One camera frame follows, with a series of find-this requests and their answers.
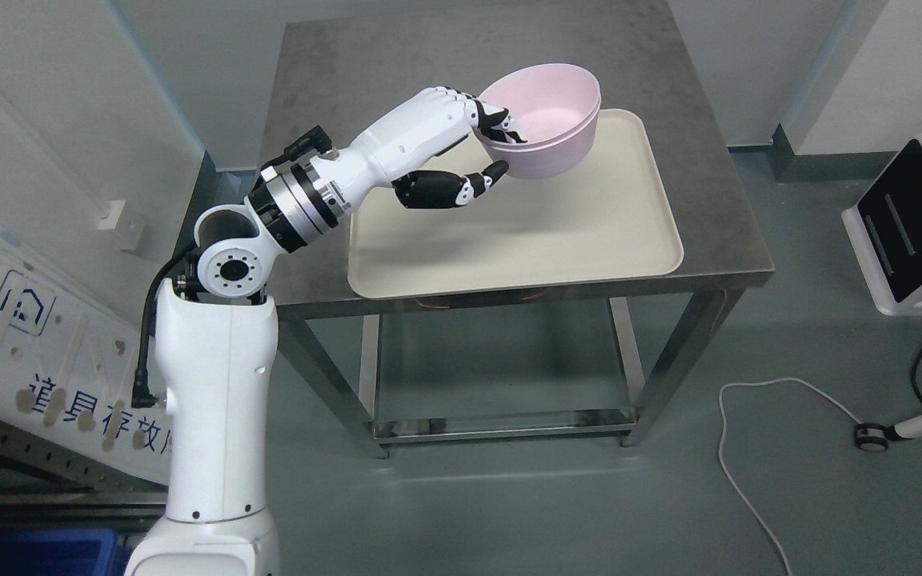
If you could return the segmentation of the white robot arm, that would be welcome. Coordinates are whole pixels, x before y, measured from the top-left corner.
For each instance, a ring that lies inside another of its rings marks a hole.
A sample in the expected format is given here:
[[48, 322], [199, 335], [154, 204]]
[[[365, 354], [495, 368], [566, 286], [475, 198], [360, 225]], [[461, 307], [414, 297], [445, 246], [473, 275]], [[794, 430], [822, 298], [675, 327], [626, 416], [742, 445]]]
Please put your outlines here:
[[174, 446], [164, 514], [133, 550], [128, 575], [279, 572], [264, 448], [278, 318], [266, 284], [279, 255], [332, 230], [349, 209], [309, 153], [337, 157], [322, 127], [267, 161], [241, 203], [202, 212], [151, 281], [131, 402], [157, 404], [154, 358]]

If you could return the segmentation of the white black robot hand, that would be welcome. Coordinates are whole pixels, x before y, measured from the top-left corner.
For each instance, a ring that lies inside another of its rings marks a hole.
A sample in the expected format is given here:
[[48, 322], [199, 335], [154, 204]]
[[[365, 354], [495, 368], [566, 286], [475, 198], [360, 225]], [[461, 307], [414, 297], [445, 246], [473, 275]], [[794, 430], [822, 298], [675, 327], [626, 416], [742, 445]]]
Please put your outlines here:
[[343, 147], [336, 159], [315, 160], [314, 167], [337, 187], [345, 213], [354, 212], [376, 187], [391, 187], [408, 209], [467, 206], [505, 175], [505, 161], [465, 175], [423, 167], [471, 134], [510, 145], [527, 142], [526, 131], [508, 109], [437, 86], [400, 103]]

